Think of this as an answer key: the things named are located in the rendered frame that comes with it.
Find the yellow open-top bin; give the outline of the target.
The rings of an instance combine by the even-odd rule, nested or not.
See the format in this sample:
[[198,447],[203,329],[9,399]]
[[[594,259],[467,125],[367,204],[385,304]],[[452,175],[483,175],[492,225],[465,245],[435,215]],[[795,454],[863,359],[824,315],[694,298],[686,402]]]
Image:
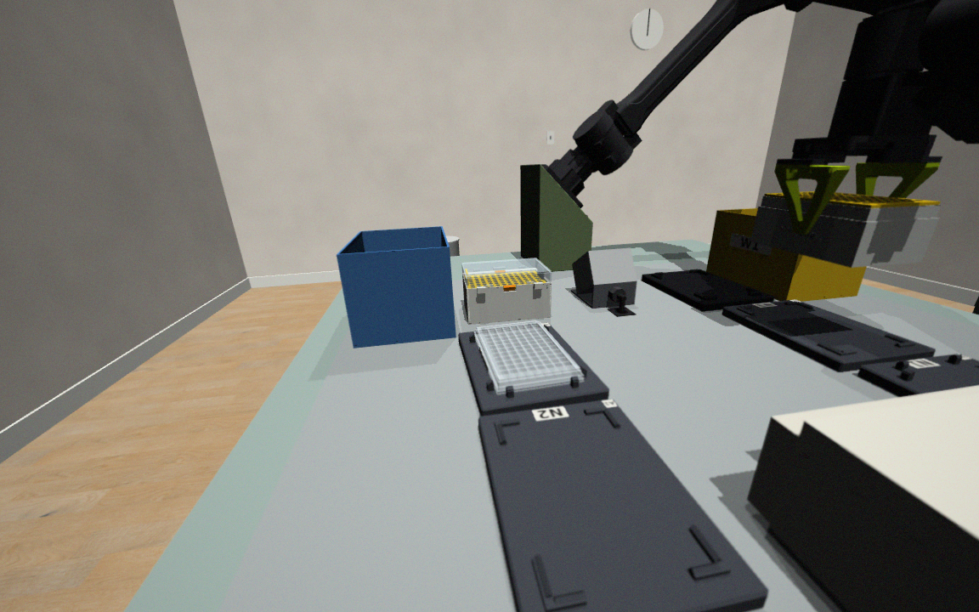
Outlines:
[[757,209],[717,210],[706,272],[777,301],[857,296],[867,267],[848,268],[750,241]]

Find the pale grey bench mat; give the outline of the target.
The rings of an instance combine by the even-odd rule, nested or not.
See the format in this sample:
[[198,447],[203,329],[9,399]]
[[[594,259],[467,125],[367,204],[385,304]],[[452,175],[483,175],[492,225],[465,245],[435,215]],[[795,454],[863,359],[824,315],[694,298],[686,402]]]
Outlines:
[[552,274],[551,318],[354,348],[350,329],[218,612],[517,612],[458,334],[549,324],[767,586],[747,612],[840,612],[747,497],[772,416],[900,398],[642,281],[636,316]]

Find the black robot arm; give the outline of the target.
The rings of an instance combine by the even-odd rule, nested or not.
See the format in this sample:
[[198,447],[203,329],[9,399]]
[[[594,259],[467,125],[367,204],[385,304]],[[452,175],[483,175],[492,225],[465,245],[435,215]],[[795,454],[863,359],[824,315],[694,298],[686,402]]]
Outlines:
[[731,30],[754,13],[778,5],[799,13],[811,3],[873,15],[857,25],[843,80],[905,70],[853,82],[838,137],[938,127],[955,142],[979,144],[979,0],[717,0],[633,92],[603,102],[576,128],[579,147],[541,166],[583,207],[576,196],[591,172],[609,175],[628,162],[650,113]]

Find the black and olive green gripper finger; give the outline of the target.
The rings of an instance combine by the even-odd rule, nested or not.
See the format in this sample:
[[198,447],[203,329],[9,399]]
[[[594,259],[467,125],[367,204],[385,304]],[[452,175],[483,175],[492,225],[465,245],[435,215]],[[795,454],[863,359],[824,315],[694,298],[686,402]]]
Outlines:
[[[848,170],[850,170],[850,166],[776,164],[776,171],[774,172],[776,172],[778,185],[784,192],[794,233],[808,234],[811,231],[813,224],[816,223],[824,208],[829,204]],[[816,179],[818,183],[815,191],[813,191],[811,206],[808,208],[804,219],[803,212],[801,212],[799,179]]]
[[856,186],[858,195],[873,196],[878,177],[902,177],[903,181],[887,197],[906,198],[931,177],[940,162],[933,163],[858,163]]

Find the blue open-top bin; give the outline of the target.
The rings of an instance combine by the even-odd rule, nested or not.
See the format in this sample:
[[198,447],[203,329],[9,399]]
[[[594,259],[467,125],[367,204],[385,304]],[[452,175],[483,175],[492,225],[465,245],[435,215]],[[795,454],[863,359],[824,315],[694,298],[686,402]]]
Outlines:
[[457,337],[443,226],[359,231],[337,262],[354,349]]

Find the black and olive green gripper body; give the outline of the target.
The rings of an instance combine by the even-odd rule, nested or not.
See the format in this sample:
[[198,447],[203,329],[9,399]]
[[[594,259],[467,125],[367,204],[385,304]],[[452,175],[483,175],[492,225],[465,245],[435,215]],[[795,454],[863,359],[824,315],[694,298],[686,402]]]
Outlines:
[[865,163],[933,163],[941,156],[929,156],[935,135],[843,136],[838,137],[840,121],[846,111],[853,82],[886,75],[904,75],[904,71],[875,72],[852,76],[840,85],[838,102],[828,137],[794,139],[792,159],[777,159],[777,164],[828,164],[846,162],[846,156],[867,156]]

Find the white multi-well plate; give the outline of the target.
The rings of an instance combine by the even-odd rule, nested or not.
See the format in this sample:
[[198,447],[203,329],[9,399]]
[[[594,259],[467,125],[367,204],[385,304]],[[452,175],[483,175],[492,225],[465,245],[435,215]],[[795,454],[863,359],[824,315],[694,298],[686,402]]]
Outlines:
[[482,326],[473,333],[496,395],[506,394],[506,386],[519,393],[568,386],[575,376],[579,383],[586,378],[574,358],[537,320]]

